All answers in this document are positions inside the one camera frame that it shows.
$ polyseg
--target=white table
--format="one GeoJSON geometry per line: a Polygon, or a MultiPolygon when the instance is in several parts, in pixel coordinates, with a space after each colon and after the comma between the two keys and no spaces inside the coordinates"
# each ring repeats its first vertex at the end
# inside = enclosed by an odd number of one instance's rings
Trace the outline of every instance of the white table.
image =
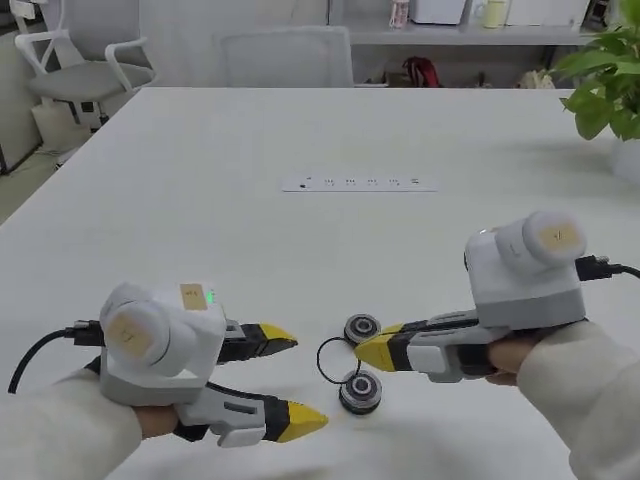
{"type": "MultiPolygon", "coordinates": [[[[384,324],[471,308],[474,231],[535,209],[583,222],[594,253],[640,265],[640,191],[581,141],[550,91],[145,90],[0,228],[0,378],[43,334],[95,318],[122,280],[214,279],[230,317],[297,334],[292,351],[228,365],[218,383],[330,415],[287,445],[146,443],[113,480],[572,478],[567,452],[517,391],[381,374],[382,406],[355,419],[315,371],[346,318],[384,324]],[[422,175],[435,194],[284,194],[292,173],[422,175]]],[[[640,283],[588,285],[592,319],[640,339],[640,283]]],[[[331,373],[353,358],[335,348],[331,373]]],[[[92,358],[60,344],[22,388],[92,358]]]]}

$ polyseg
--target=chair backrest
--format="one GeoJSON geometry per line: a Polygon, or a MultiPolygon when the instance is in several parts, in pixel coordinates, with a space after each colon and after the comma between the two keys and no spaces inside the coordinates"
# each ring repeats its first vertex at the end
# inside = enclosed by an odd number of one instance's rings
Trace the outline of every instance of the chair backrest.
{"type": "MultiPolygon", "coordinates": [[[[104,60],[112,43],[140,38],[139,0],[62,0],[63,28],[86,60],[104,60]]],[[[148,66],[140,49],[118,55],[123,63],[148,66]]]]}
{"type": "Polygon", "coordinates": [[[353,87],[344,27],[289,27],[214,36],[216,83],[227,87],[353,87]]]}

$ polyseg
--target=power strip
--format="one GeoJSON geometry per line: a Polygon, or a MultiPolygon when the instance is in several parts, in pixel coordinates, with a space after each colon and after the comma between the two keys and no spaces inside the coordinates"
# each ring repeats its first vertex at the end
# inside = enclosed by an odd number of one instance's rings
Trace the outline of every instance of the power strip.
{"type": "Polygon", "coordinates": [[[282,183],[283,192],[437,192],[420,177],[371,176],[337,177],[318,175],[290,177],[282,183]]]}

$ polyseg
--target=bottle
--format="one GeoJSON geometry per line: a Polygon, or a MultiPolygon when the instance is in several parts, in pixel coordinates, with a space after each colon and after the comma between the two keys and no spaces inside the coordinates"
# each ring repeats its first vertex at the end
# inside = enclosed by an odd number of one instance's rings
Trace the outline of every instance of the bottle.
{"type": "Polygon", "coordinates": [[[404,28],[409,22],[409,0],[391,1],[391,28],[404,28]]]}
{"type": "Polygon", "coordinates": [[[507,16],[507,0],[488,0],[484,7],[484,28],[504,26],[507,16]]]}

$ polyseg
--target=white chair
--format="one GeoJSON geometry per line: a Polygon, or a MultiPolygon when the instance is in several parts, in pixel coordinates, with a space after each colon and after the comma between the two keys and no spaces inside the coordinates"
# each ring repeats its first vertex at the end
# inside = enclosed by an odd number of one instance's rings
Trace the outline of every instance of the white chair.
{"type": "Polygon", "coordinates": [[[140,36],[139,0],[61,0],[55,30],[18,35],[16,47],[36,71],[29,89],[36,95],[67,102],[100,102],[134,93],[156,79],[140,36]],[[47,64],[57,42],[66,40],[78,53],[76,65],[53,72],[47,64]],[[34,43],[49,41],[41,59],[34,43]]]}
{"type": "Polygon", "coordinates": [[[353,87],[344,27],[288,27],[214,36],[215,77],[225,87],[353,87]]]}

